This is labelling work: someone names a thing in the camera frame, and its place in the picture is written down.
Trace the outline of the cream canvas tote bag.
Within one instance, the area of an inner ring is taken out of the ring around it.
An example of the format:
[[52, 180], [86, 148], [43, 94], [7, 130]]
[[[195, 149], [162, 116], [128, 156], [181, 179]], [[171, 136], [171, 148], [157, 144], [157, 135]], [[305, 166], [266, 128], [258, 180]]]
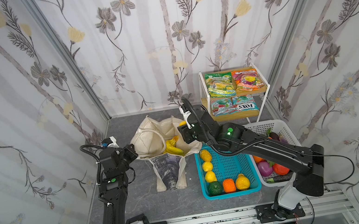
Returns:
[[[138, 153], [138, 159], [149, 161], [157, 176], [157, 191], [163, 192], [171, 189], [185, 189], [186, 182], [186, 157], [199, 153], [202, 143], [194, 141], [187, 144], [183, 141], [178, 127], [181, 119], [171, 116], [162, 121], [157, 121], [149, 116], [136, 130], [131, 140]], [[174, 136], [179, 140], [176, 146], [184, 151], [183, 156], [165, 153], [166, 141]]]

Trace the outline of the yellow banana bunch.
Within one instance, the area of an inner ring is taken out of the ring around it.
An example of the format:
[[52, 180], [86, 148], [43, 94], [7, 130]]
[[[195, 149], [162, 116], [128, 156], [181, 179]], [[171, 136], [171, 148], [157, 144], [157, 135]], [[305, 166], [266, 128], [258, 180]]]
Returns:
[[164, 152], [172, 154], [172, 155], [183, 156], [184, 151], [176, 146], [178, 140], [179, 140], [178, 136], [174, 136], [170, 140], [167, 140], [166, 141], [166, 148], [165, 148]]

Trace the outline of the green snack bag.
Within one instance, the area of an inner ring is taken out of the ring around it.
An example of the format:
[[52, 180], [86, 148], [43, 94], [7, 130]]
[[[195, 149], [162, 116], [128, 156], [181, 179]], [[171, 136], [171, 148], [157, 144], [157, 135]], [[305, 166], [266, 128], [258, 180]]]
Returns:
[[205, 75], [205, 84], [207, 85], [208, 93], [214, 98], [235, 96], [236, 89], [232, 80], [230, 72], [208, 73]]

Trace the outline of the orange fruit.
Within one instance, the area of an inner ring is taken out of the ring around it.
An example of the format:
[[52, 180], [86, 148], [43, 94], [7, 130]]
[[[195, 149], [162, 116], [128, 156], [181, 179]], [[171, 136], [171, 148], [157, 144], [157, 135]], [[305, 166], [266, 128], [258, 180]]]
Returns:
[[237, 187], [236, 187], [236, 184], [233, 179], [225, 179], [222, 182], [222, 186], [223, 186], [224, 192], [227, 194], [234, 193], [237, 191]]

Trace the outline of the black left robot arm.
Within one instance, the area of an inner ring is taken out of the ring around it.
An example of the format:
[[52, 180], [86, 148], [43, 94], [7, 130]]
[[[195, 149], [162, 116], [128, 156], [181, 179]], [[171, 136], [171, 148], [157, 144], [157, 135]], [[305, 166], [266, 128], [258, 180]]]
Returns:
[[111, 147], [111, 139], [103, 140], [101, 146], [82, 145], [80, 151], [92, 156], [97, 164], [98, 200], [103, 203], [103, 224], [125, 224], [125, 207], [130, 164], [138, 158], [133, 144], [124, 148]]

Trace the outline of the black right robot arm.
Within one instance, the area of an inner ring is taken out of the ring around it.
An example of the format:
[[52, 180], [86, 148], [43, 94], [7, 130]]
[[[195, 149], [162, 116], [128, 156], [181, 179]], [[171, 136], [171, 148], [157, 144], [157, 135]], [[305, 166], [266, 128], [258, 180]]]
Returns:
[[320, 145], [307, 148], [283, 144], [239, 124], [221, 125], [206, 112], [189, 114], [177, 129], [187, 144], [200, 141], [222, 156], [254, 155], [293, 171], [288, 183], [276, 193], [271, 207], [275, 215], [290, 213], [305, 198], [324, 194], [324, 149]]

